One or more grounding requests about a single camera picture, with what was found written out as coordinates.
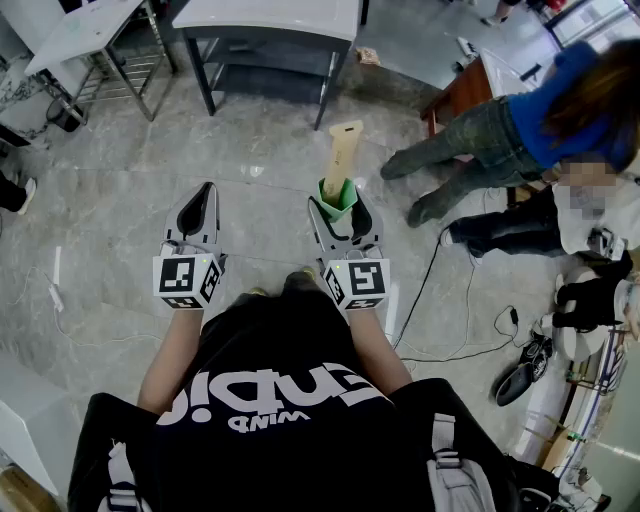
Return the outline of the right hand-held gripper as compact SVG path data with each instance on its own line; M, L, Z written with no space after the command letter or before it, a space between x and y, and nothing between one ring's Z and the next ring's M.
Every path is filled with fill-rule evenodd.
M375 309L389 296L390 260L383 255L383 221L370 198L356 188L351 209L352 237L338 235L330 215L314 198L308 212L316 242L321 277L340 311Z

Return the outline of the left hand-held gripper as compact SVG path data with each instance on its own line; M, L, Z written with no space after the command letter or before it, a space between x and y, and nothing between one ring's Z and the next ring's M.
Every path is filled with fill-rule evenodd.
M215 245L219 234L215 184L205 182L183 195L169 212L164 233L166 241L153 257L153 295L173 310L210 310L219 296L227 259Z

